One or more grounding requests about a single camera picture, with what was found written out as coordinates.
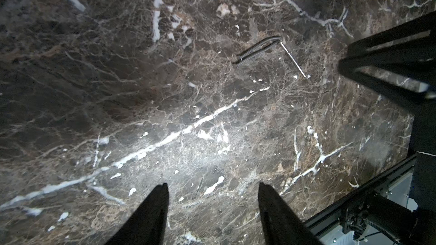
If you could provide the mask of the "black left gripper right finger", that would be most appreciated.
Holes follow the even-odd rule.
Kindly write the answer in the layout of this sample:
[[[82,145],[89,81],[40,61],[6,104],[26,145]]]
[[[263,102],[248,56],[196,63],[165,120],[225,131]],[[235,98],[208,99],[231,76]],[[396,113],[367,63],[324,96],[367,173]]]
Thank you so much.
[[[321,244],[276,190],[263,182],[259,184],[258,206],[267,245]]]

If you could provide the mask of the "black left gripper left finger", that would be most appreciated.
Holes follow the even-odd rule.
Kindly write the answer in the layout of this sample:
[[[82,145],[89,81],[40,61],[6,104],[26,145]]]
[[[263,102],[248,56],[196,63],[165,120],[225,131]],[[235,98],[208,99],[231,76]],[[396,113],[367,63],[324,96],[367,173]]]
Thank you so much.
[[[126,223],[106,243],[108,245],[161,245],[169,208],[166,183],[157,185]]]

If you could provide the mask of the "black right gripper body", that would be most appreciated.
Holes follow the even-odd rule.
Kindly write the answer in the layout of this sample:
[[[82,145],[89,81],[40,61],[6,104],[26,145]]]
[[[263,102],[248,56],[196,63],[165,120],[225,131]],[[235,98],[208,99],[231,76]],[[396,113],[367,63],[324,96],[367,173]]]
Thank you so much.
[[[416,155],[411,198],[422,209],[436,209],[436,111],[414,117],[409,154]]]

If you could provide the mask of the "steel nail top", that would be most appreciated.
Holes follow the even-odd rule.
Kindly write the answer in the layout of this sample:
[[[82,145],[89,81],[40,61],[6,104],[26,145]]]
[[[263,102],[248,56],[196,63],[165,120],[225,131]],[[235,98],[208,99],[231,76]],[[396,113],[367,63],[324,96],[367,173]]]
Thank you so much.
[[[295,60],[295,58],[293,57],[293,55],[291,54],[291,52],[286,48],[286,46],[283,44],[283,41],[280,40],[280,46],[283,48],[283,50],[286,52],[286,54],[289,56],[289,58],[291,59],[291,61],[294,63],[294,65],[296,66],[296,68],[298,69],[298,71],[300,72],[300,74],[303,76],[303,78],[308,79],[308,76],[305,74],[305,72],[303,71],[303,69],[300,67],[300,65],[297,63],[297,61]]]

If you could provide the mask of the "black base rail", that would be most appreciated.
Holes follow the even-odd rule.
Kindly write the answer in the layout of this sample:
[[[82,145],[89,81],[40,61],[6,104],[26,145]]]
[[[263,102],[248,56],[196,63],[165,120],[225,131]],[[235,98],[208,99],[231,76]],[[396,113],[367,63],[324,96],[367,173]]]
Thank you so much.
[[[416,155],[371,179],[305,225],[326,245],[433,245],[436,210],[411,198]]]

